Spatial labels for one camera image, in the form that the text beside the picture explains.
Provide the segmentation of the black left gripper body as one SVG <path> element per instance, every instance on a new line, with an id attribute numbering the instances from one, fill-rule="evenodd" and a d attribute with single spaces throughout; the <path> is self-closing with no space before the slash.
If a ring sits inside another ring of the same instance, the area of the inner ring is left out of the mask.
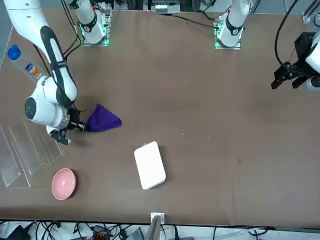
<path id="1" fill-rule="evenodd" d="M 300 36 L 294 41 L 294 46 L 297 55 L 297 61 L 290 64 L 290 66 L 302 67 L 308 64 L 310 67 L 317 66 L 316 46 L 314 40 L 317 37 L 316 32 L 302 32 Z"/>

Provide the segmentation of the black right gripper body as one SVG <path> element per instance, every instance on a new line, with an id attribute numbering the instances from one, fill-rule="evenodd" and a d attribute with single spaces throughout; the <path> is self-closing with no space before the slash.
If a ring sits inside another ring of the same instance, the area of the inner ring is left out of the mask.
<path id="1" fill-rule="evenodd" d="M 80 118 L 81 111 L 76 109 L 75 107 L 72 107 L 67 110 L 67 113 L 69 116 L 69 122 L 66 129 L 73 130 L 75 128 L 78 128 L 81 131 L 84 131 L 86 128 L 86 124 L 81 121 L 81 118 Z"/>

